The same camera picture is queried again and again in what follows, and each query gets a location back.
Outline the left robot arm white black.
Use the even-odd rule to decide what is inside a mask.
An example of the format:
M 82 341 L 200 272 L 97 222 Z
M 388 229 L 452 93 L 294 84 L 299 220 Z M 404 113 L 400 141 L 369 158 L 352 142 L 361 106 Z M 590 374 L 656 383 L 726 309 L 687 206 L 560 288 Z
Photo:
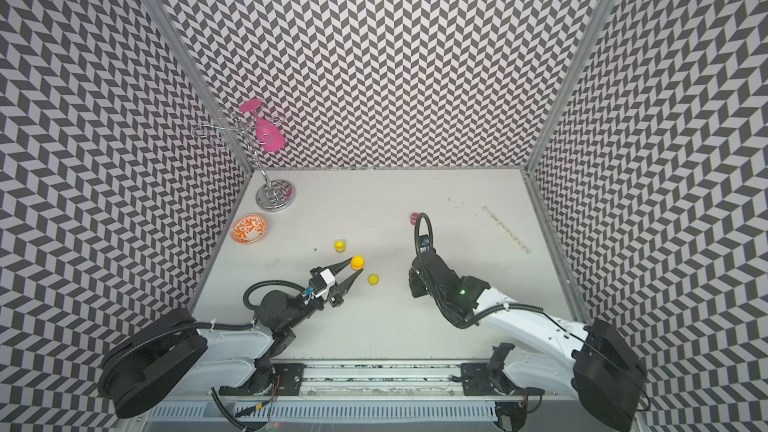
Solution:
M 354 256 L 316 267 L 301 285 L 272 279 L 243 293 L 252 318 L 242 324 L 198 321 L 186 308 L 174 309 L 105 353 L 97 382 L 120 418 L 136 417 L 170 395 L 210 393 L 264 395 L 298 388 L 303 368 L 281 369 L 274 359 L 295 340 L 296 327 L 326 306 L 343 304 L 364 269 Z

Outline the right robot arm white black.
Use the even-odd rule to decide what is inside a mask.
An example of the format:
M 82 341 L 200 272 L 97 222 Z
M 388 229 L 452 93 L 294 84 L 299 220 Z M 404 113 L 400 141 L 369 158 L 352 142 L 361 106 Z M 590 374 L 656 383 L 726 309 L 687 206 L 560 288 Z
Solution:
M 629 431 L 645 395 L 647 369 L 610 322 L 590 324 L 547 314 L 474 276 L 458 276 L 433 250 L 409 270 L 413 297 L 428 295 L 455 328 L 485 326 L 512 338 L 494 376 L 503 393 L 541 389 L 575 398 L 603 425 Z

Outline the orange paint jar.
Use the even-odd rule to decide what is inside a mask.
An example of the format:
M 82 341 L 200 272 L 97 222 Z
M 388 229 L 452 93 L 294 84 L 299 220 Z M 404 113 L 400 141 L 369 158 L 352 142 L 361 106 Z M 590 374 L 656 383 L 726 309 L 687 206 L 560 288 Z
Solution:
M 350 267 L 351 267 L 353 270 L 356 270 L 356 271 L 358 271 L 358 270 L 362 270 L 362 269 L 364 268 L 364 265 L 365 265 L 365 260 L 364 260 L 364 258 L 363 258 L 362 256 L 360 256 L 360 255 L 354 256 L 354 257 L 351 259 L 351 261 L 350 261 Z

